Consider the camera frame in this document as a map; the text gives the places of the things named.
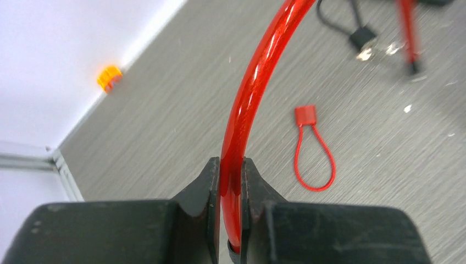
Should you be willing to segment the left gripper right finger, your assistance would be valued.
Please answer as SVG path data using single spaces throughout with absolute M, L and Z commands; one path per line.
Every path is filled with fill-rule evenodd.
M 415 224 L 399 209 L 287 201 L 250 158 L 241 181 L 241 263 L 431 262 Z

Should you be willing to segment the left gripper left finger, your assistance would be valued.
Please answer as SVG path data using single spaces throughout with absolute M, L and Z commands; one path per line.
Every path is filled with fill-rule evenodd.
M 25 220 L 4 263 L 217 263 L 219 159 L 168 200 L 49 203 Z

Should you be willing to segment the red cable padlock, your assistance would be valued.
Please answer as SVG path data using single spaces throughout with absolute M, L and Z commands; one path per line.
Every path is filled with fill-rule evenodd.
M 336 163 L 334 160 L 334 157 L 326 145 L 325 141 L 323 138 L 320 136 L 317 128 L 317 109 L 315 105 L 307 105 L 307 106 L 299 106 L 295 108 L 295 123 L 298 127 L 298 141 L 295 149 L 295 155 L 294 155 L 294 171 L 295 171 L 295 176 L 297 181 L 307 190 L 312 191 L 312 192 L 321 192 L 333 184 L 335 177 L 336 177 Z M 299 172 L 299 154 L 301 150 L 301 145 L 303 141 L 303 134 L 304 134 L 304 127 L 309 126 L 311 127 L 317 141 L 320 143 L 323 151 L 326 153 L 330 168 L 331 168 L 331 174 L 328 182 L 321 186 L 321 187 L 312 187 L 308 185 L 303 179 L 302 176 Z

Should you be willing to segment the small silver keys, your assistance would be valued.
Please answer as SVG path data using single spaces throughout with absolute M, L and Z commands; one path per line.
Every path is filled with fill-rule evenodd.
M 360 51 L 356 58 L 360 61 L 368 61 L 373 56 L 372 48 L 365 48 Z

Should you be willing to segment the black cable padlock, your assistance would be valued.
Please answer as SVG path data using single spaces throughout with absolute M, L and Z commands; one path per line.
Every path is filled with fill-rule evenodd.
M 372 49 L 375 46 L 377 35 L 371 30 L 367 25 L 363 24 L 363 19 L 360 14 L 359 5 L 357 1 L 350 0 L 350 5 L 352 7 L 352 12 L 356 21 L 357 28 L 354 31 L 350 31 L 343 26 L 333 23 L 327 19 L 323 12 L 321 11 L 322 0 L 317 0 L 316 3 L 316 13 L 317 17 L 322 24 L 325 26 L 345 35 L 348 37 L 349 42 L 359 53 L 364 52 L 365 50 Z

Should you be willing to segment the orange toy block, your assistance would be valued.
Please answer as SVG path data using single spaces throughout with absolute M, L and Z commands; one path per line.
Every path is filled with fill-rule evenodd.
M 121 70 L 114 65 L 107 66 L 98 76 L 97 84 L 108 94 L 112 91 L 116 83 L 120 81 L 123 74 Z

